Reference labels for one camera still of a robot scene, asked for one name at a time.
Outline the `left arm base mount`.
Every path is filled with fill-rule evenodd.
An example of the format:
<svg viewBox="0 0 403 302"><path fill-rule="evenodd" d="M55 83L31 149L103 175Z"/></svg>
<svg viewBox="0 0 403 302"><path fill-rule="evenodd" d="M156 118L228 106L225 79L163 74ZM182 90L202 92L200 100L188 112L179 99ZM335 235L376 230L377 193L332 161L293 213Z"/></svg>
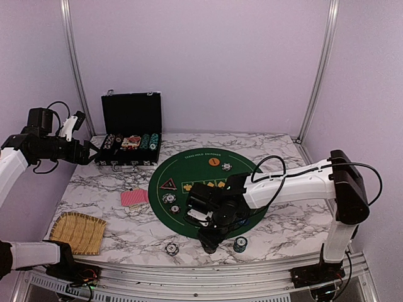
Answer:
<svg viewBox="0 0 403 302"><path fill-rule="evenodd" d="M45 242L56 244L60 250L60 261L56 264L49 264L46 267L47 275L69 281L76 286L98 281L101 268L76 262L73 258L71 246L68 243L54 240L46 240Z"/></svg>

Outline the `red patterned card deck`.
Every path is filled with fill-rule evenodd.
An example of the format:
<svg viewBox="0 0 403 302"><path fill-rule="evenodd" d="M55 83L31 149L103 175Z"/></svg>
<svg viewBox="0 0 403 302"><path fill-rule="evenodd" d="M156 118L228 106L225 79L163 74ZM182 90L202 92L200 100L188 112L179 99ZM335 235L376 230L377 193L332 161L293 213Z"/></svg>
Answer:
<svg viewBox="0 0 403 302"><path fill-rule="evenodd" d="M123 207L136 206L148 203L148 192L144 189L134 189L120 194L120 201Z"/></svg>

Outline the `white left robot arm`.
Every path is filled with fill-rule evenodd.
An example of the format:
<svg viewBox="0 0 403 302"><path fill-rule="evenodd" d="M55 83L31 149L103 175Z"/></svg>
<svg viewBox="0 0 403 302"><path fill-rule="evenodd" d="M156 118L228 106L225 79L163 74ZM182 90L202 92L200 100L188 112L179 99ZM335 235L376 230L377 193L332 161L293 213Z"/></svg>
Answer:
<svg viewBox="0 0 403 302"><path fill-rule="evenodd" d="M99 157L101 150L93 143L59 136L39 137L34 133L11 135L1 146L1 203L20 175L41 160L64 160L88 165ZM60 241L1 242L1 277L11 271L49 265L47 272L66 280L75 279L84 266L74 261L68 243Z"/></svg>

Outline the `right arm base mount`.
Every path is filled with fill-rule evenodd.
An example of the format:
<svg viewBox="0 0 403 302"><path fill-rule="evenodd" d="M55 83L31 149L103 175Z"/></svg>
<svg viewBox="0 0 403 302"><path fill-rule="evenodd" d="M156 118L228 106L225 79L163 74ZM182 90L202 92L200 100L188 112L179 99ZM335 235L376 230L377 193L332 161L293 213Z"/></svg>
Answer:
<svg viewBox="0 0 403 302"><path fill-rule="evenodd" d="M296 267L290 270L290 274L295 288L330 282L346 275L341 262L338 264L328 264L324 262Z"/></svg>

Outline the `black white chip stack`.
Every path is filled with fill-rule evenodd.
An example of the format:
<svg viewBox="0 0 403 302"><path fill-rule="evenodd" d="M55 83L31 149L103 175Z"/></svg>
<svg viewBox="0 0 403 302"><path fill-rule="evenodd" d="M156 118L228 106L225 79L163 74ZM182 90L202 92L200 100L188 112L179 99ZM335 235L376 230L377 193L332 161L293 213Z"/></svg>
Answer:
<svg viewBox="0 0 403 302"><path fill-rule="evenodd" d="M175 256L179 252L179 247L175 243L169 243L165 246L166 253Z"/></svg>

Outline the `blue green chip stack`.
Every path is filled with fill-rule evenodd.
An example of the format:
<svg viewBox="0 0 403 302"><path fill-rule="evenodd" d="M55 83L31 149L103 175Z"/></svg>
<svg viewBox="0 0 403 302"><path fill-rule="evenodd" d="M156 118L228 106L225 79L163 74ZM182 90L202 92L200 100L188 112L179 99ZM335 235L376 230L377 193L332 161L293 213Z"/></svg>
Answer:
<svg viewBox="0 0 403 302"><path fill-rule="evenodd" d="M233 249L237 253L243 253L246 250L248 241L246 237L237 237L234 240Z"/></svg>

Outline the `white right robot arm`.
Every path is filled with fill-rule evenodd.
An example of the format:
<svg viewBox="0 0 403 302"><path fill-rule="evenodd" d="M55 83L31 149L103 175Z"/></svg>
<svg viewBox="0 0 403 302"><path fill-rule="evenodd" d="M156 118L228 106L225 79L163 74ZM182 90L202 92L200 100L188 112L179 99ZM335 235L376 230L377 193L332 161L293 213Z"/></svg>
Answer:
<svg viewBox="0 0 403 302"><path fill-rule="evenodd" d="M312 268L312 277L324 282L336 272L356 227L370 214L358 167L342 150L333 150L328 159L302 168L233 174L223 187L196 182L188 193L184 218L200 228L197 237L212 254L230 232L266 213L273 203L333 199L336 212L323 244L322 260Z"/></svg>

